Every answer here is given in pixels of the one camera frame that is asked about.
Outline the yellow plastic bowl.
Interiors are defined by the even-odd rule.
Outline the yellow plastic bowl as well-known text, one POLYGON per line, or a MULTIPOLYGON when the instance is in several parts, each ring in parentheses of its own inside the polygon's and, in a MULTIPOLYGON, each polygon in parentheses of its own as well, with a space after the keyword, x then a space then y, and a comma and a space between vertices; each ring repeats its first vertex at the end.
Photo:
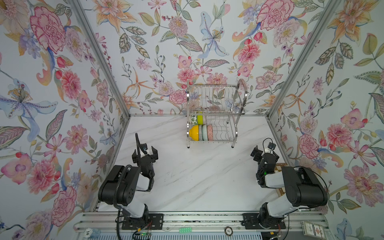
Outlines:
POLYGON ((199 132, 199 125, 196 125, 196 126, 193 126, 190 130, 189 130, 189 136, 190 138, 193 140, 193 141, 199 141, 199 137, 200 137, 200 132, 199 132))

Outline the black white patterned bowl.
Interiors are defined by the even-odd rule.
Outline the black white patterned bowl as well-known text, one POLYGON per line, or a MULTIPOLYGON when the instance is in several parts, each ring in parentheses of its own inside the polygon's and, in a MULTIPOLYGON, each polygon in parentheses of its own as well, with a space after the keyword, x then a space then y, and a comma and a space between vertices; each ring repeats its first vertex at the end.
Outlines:
POLYGON ((208 141, 214 140, 213 126, 212 125, 207 125, 207 136, 208 136, 208 141))

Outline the pale green celadon bowl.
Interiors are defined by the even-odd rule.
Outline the pale green celadon bowl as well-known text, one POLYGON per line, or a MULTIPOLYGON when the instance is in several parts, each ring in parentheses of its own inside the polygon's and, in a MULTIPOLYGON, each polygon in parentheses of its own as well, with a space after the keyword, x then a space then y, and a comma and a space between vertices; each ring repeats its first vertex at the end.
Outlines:
POLYGON ((207 125, 202 125, 202 139, 203 139, 203 141, 208 141, 207 125))

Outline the lime green plastic bowl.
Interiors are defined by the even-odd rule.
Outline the lime green plastic bowl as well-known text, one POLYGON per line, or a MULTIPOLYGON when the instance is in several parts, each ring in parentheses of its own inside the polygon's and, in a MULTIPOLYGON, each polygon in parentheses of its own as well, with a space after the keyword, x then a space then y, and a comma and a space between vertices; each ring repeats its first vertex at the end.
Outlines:
POLYGON ((198 125, 204 124, 204 117, 201 113, 197 114, 197 123, 198 123, 198 125))

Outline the silver wire dish rack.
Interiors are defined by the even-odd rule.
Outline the silver wire dish rack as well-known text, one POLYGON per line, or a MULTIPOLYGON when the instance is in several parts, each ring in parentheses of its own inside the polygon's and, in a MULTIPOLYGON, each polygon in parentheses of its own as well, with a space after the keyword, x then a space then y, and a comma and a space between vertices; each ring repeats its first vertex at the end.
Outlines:
POLYGON ((248 100, 248 87, 243 79, 235 85, 193 85, 187 94, 187 147, 191 143, 228 143, 235 147, 238 139, 238 124, 245 115, 248 100), (207 124, 213 126, 213 141, 193 141, 189 136, 192 128, 190 115, 201 113, 207 116, 207 124))

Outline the dark blue floral bowl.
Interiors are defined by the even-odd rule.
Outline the dark blue floral bowl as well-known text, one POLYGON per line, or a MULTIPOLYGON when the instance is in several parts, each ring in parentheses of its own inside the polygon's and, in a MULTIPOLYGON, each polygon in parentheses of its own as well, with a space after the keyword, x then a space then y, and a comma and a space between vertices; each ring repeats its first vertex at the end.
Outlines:
POLYGON ((198 125, 199 130, 199 142, 203 141, 203 135, 202 135, 202 125, 198 125))

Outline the green leaf pattern bowl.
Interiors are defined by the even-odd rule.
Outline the green leaf pattern bowl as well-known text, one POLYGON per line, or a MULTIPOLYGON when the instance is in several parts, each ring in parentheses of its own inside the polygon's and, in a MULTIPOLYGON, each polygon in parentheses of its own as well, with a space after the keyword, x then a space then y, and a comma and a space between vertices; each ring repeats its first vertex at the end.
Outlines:
POLYGON ((190 123, 192 127, 198 125, 197 115, 190 115, 190 123))

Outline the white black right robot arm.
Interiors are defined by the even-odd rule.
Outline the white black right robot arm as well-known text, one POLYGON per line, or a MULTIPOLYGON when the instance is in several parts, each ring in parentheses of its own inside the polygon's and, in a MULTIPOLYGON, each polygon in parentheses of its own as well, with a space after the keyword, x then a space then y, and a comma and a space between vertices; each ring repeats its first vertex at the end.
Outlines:
POLYGON ((280 222, 285 216, 299 210, 325 206, 328 193, 316 176, 316 173, 306 167, 283 166, 280 172, 275 172, 279 156, 275 153, 276 145, 272 142, 266 150, 255 146, 251 157, 258 163, 256 178, 261 188, 285 189, 285 194, 278 199, 264 203, 258 215, 262 225, 280 222))

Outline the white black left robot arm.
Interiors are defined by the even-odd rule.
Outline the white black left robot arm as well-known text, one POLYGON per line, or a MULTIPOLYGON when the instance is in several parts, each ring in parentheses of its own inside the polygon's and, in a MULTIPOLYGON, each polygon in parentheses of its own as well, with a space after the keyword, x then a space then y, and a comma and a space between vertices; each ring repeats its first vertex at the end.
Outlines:
POLYGON ((155 148, 148 150, 145 144, 141 145, 132 155, 135 166, 113 166, 99 189, 99 201, 114 206, 124 217, 144 218, 148 207, 135 199, 135 193, 152 190, 155 182, 153 163, 158 159, 155 148))

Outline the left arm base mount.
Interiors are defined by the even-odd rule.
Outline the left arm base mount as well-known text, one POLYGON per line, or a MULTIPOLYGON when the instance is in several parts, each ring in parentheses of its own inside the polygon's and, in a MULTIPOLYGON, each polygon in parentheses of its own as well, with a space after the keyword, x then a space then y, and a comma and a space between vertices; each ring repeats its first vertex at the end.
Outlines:
POLYGON ((163 214, 148 214, 144 213, 141 218, 124 217, 121 229, 122 230, 138 230, 147 227, 150 230, 162 230, 164 223, 163 214))

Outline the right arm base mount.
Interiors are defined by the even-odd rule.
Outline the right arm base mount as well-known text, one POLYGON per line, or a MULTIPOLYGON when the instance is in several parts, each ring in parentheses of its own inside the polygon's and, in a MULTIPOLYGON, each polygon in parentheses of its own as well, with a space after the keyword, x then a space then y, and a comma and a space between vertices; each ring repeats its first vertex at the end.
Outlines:
POLYGON ((261 216, 259 213, 244 213, 241 225, 246 230, 285 230, 286 224, 283 218, 274 218, 266 214, 261 216))

